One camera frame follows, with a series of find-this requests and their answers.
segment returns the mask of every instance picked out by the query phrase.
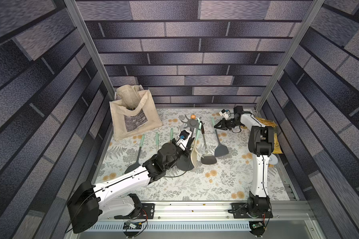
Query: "gray spatula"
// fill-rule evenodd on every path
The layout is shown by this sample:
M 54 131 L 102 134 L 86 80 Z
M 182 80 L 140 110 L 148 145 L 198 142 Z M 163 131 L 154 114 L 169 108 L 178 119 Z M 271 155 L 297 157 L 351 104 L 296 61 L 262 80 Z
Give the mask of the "gray spatula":
M 213 165 L 217 162 L 217 159 L 215 158 L 214 155 L 210 154 L 209 151 L 207 150 L 206 140 L 205 140 L 205 130 L 203 128 L 203 124 L 201 126 L 201 132 L 202 132 L 202 136 L 204 137 L 204 144 L 205 144 L 205 153 L 201 157 L 201 163 L 204 165 Z
M 136 168 L 138 168 L 140 165 L 140 163 L 138 162 L 139 158 L 140 158 L 140 153 L 141 153 L 141 148 L 142 148 L 142 144 L 144 143 L 144 139 L 145 139 L 145 134 L 142 135 L 141 138 L 141 142 L 140 142 L 140 149 L 138 150 L 138 154 L 137 154 L 137 161 L 130 165 L 126 170 L 125 170 L 125 174 L 132 172 L 133 170 L 135 170 Z
M 211 121 L 213 122 L 213 127 L 214 127 L 215 122 L 214 122 L 214 118 L 213 118 L 213 117 L 211 118 Z M 229 150 L 227 149 L 226 145 L 221 144 L 221 142 L 219 141 L 217 129 L 214 129 L 214 130 L 215 130 L 215 134 L 216 134 L 217 139 L 218 139 L 218 146 L 217 146 L 217 147 L 215 148 L 215 150 L 214 150 L 214 156 L 215 156 L 215 157 L 221 157 L 221 156 L 228 155 L 228 154 L 229 154 Z

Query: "metal post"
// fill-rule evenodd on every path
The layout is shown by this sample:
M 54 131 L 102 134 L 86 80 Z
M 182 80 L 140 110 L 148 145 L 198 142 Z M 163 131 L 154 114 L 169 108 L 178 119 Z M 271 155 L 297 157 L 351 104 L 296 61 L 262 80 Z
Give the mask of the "metal post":
M 98 54 L 97 48 L 95 46 L 95 43 L 92 40 L 92 37 L 89 34 L 88 28 L 86 27 L 86 24 L 84 22 L 83 17 L 81 16 L 81 13 L 78 9 L 78 6 L 76 4 L 75 0 L 64 0 L 68 12 L 71 15 L 73 22 L 77 26 L 77 30 L 80 33 L 86 48 L 88 49 L 88 52 L 90 56 L 93 59 L 93 62 L 95 63 L 98 73 L 101 76 L 101 79 L 103 80 L 106 89 L 108 90 L 108 94 L 110 99 L 114 100 L 114 88 L 112 83 L 110 82 L 109 76 L 106 73 L 105 67 L 103 62 L 101 61 L 100 55 Z
M 259 112 L 262 109 L 263 104 L 267 100 L 269 94 L 271 93 L 271 90 L 273 89 L 276 81 L 281 76 L 284 68 L 286 67 L 287 63 L 289 62 L 291 56 L 293 55 L 294 51 L 297 49 L 297 46 L 301 42 L 303 36 L 306 34 L 306 31 L 308 30 L 309 26 L 311 25 L 312 20 L 314 20 L 316 14 L 318 13 L 319 9 L 321 8 L 324 0 L 314 0 L 307 11 L 306 16 L 303 18 L 303 21 L 295 34 L 295 36 L 292 38 L 291 43 L 289 45 L 289 48 L 286 50 L 286 52 L 283 54 L 282 59 L 276 68 L 274 74 L 271 76 L 268 85 L 264 89 L 261 97 L 258 100 L 258 103 L 255 106 L 255 111 Z

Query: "printed graphic on bag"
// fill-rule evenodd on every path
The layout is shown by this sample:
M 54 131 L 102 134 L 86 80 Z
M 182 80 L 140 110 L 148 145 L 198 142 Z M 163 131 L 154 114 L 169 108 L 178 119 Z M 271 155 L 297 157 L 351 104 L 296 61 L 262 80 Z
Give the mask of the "printed graphic on bag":
M 124 116 L 124 118 L 127 132 L 137 129 L 140 125 L 148 121 L 143 110 L 135 116 Z

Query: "tabletop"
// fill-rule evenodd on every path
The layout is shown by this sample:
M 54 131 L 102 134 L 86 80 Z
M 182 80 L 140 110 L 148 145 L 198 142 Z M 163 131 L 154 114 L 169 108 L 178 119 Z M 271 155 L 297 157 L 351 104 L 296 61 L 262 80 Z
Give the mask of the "tabletop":
M 170 140 L 170 129 L 173 137 L 178 137 L 188 118 L 195 114 L 204 122 L 206 145 L 210 153 L 218 145 L 217 136 L 211 123 L 221 120 L 219 112 L 222 109 L 157 109 L 163 123 L 162 127 L 145 132 L 139 163 L 142 164 L 157 153 L 155 135 L 159 134 L 159 148 Z M 135 193 L 144 201 L 227 201 L 246 200 L 253 182 L 253 156 L 247 148 L 250 131 L 242 129 L 239 133 L 217 130 L 222 144 L 229 149 L 229 154 L 218 157 L 214 165 L 201 164 L 201 157 L 197 157 L 196 167 L 177 178 L 161 178 L 145 187 L 128 192 Z M 142 134 L 115 141 L 112 137 L 105 158 L 100 166 L 96 182 L 114 179 L 124 174 L 126 168 L 137 159 Z M 202 136 L 198 137 L 197 150 L 205 152 Z M 166 176 L 176 176 L 183 171 L 173 167 Z M 271 200 L 289 200 L 282 180 L 275 167 L 268 168 L 268 192 Z

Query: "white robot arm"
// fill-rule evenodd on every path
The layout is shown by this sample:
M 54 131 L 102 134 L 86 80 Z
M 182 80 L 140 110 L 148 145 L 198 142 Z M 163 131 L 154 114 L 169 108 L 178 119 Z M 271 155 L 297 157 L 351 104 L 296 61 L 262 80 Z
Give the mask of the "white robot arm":
M 267 189 L 267 169 L 269 161 L 278 162 L 271 153 L 274 150 L 274 129 L 259 122 L 251 112 L 243 111 L 242 106 L 234 107 L 234 118 L 227 119 L 225 110 L 220 114 L 224 117 L 214 128 L 232 130 L 238 126 L 246 126 L 250 130 L 248 148 L 253 153 L 253 184 L 247 200 L 247 213 L 259 216 L 270 209 Z
M 157 154 L 132 172 L 95 185 L 83 182 L 67 202 L 73 232 L 83 232 L 102 218 L 136 217 L 142 208 L 137 195 L 120 196 L 159 180 L 178 160 L 188 158 L 191 148 L 187 145 L 194 140 L 189 135 L 189 131 L 183 130 L 178 140 L 164 144 Z

